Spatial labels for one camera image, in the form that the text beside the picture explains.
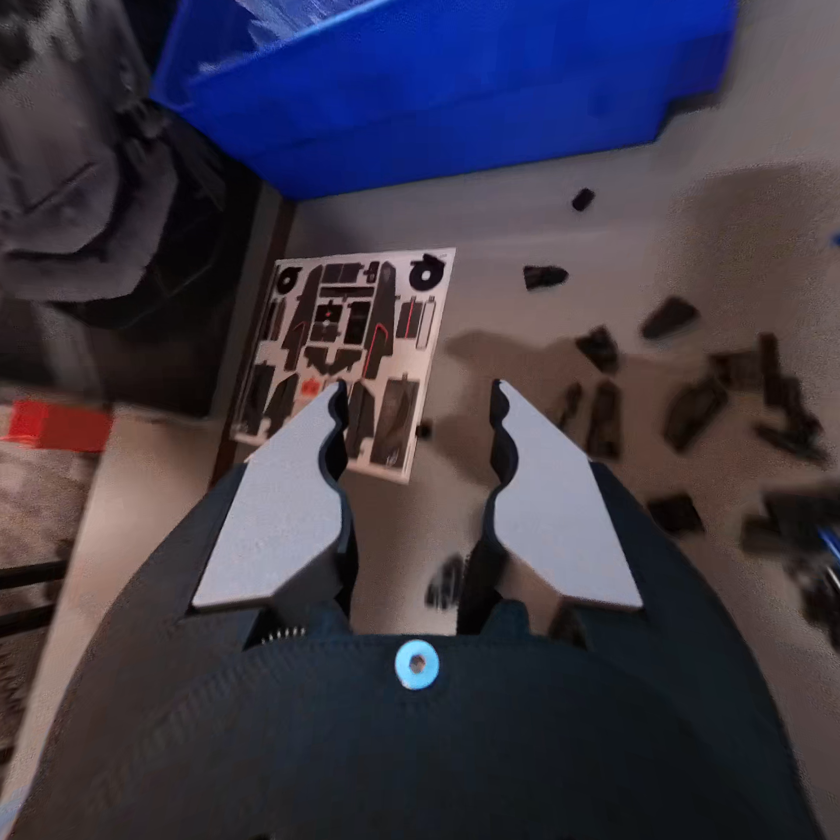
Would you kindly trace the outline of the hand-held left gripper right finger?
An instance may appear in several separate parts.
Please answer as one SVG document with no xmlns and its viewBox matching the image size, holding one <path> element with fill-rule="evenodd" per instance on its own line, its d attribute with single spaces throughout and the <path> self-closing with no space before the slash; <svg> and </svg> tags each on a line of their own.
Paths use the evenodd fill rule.
<svg viewBox="0 0 840 840">
<path fill-rule="evenodd" d="M 498 483 L 465 566 L 459 634 L 479 634 L 517 561 L 562 601 L 636 613 L 627 557 L 585 452 L 509 382 L 490 391 L 490 465 Z"/>
</svg>

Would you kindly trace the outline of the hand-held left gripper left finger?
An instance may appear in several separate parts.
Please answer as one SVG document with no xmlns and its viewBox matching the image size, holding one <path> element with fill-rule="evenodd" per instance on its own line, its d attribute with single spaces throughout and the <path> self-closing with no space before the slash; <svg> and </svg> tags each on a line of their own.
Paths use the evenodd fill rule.
<svg viewBox="0 0 840 840">
<path fill-rule="evenodd" d="M 263 607 L 308 617 L 352 590 L 354 523 L 339 485 L 346 385 L 328 385 L 248 457 L 192 598 L 199 613 Z"/>
</svg>

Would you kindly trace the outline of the small lego pieces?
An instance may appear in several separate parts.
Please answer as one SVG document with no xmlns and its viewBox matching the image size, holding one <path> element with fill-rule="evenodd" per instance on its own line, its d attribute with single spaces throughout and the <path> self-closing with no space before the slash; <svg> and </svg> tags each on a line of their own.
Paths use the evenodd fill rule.
<svg viewBox="0 0 840 840">
<path fill-rule="evenodd" d="M 502 379 L 688 540 L 744 627 L 786 573 L 838 650 L 816 532 L 838 529 L 838 173 L 720 173 L 666 209 L 458 254 L 417 533 L 440 558 L 477 541 Z"/>
</svg>

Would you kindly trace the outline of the lego sticker sheet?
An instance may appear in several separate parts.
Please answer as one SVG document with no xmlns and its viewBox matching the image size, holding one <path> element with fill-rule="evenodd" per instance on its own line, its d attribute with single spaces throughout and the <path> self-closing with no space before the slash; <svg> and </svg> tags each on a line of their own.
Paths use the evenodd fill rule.
<svg viewBox="0 0 840 840">
<path fill-rule="evenodd" d="M 407 484 L 455 258 L 434 248 L 277 260 L 231 439 L 264 444 L 343 382 L 349 468 Z"/>
</svg>

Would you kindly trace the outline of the lego instruction booklet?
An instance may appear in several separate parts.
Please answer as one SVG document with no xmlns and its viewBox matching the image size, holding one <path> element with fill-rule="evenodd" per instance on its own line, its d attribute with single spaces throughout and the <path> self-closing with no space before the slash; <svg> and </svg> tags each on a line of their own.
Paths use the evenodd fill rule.
<svg viewBox="0 0 840 840">
<path fill-rule="evenodd" d="M 106 611 L 204 494 L 221 426 L 122 408 L 104 452 L 2 443 L 3 568 L 68 560 L 63 583 L 2 593 L 2 613 L 55 606 L 2 640 L 2 812 L 25 798 L 67 686 Z"/>
</svg>

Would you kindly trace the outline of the dark lego set box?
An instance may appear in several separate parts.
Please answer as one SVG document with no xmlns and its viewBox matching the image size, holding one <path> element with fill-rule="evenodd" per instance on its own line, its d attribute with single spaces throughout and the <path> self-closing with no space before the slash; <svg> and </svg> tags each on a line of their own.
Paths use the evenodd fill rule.
<svg viewBox="0 0 840 840">
<path fill-rule="evenodd" d="M 223 422 L 277 202 L 151 98 L 178 2 L 1 3 L 3 398 Z"/>
</svg>

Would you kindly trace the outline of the blue plastic bin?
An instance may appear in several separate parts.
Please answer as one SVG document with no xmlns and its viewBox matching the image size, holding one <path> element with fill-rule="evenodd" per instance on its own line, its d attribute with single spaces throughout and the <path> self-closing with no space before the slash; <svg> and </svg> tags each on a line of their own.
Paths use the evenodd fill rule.
<svg viewBox="0 0 840 840">
<path fill-rule="evenodd" d="M 728 1 L 369 2 L 251 46 L 236 2 L 180 2 L 151 97 L 310 200 L 656 139 L 718 89 Z"/>
</svg>

